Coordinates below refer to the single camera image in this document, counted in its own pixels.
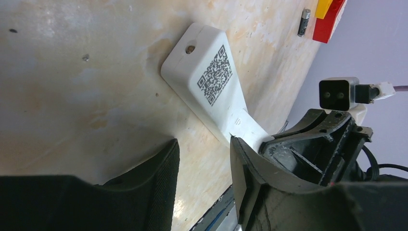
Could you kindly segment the white battery cover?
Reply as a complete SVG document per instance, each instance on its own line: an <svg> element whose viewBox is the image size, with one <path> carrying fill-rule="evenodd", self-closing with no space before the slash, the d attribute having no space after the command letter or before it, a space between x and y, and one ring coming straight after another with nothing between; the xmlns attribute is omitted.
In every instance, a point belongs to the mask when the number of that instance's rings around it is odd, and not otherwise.
<svg viewBox="0 0 408 231"><path fill-rule="evenodd" d="M234 112L230 119L229 134L241 138L255 152L261 145L275 138L268 134L244 109Z"/></svg>

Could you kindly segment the white remote control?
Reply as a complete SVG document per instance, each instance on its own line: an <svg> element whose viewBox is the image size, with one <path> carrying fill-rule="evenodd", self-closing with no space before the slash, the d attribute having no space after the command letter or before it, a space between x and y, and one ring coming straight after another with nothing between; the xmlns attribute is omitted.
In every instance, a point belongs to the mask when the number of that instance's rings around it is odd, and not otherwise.
<svg viewBox="0 0 408 231"><path fill-rule="evenodd" d="M239 109L248 110L226 33L191 24L160 72L212 134L229 146L231 116Z"/></svg>

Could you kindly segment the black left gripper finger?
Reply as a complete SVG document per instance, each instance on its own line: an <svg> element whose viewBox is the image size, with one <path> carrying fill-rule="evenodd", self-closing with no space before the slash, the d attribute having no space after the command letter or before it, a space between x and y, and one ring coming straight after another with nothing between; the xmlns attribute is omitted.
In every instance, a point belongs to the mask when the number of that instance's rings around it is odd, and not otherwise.
<svg viewBox="0 0 408 231"><path fill-rule="evenodd" d="M3 231L169 231L179 172L172 139L152 158L107 181L72 175L2 176Z"/></svg>

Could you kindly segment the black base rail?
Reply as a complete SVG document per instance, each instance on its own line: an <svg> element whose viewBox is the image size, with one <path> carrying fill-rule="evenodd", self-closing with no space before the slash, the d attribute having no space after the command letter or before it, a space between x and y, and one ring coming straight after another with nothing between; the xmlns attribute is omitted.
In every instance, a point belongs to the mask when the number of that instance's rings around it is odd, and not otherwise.
<svg viewBox="0 0 408 231"><path fill-rule="evenodd" d="M238 222L232 185L194 224L191 231L237 231Z"/></svg>

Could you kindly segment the red toy window block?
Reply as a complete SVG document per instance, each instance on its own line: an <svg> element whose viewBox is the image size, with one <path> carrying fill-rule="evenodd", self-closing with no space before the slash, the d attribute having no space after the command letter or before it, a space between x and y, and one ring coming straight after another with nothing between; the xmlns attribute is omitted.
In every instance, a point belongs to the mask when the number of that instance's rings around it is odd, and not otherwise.
<svg viewBox="0 0 408 231"><path fill-rule="evenodd" d="M312 39L328 43L338 26L344 12L347 0L333 0L324 19L316 18Z"/></svg>

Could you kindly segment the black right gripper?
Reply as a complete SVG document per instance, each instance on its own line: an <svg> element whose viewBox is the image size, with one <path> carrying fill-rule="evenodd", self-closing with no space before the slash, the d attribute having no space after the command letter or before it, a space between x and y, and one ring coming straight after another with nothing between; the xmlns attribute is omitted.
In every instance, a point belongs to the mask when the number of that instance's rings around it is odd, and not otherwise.
<svg viewBox="0 0 408 231"><path fill-rule="evenodd" d="M380 176L365 146L372 136L373 130L354 125L348 112L309 109L292 128L263 143L261 156L232 137L232 187L242 229L407 230L407 182L368 182ZM361 151L370 163L367 170L357 163Z"/></svg>

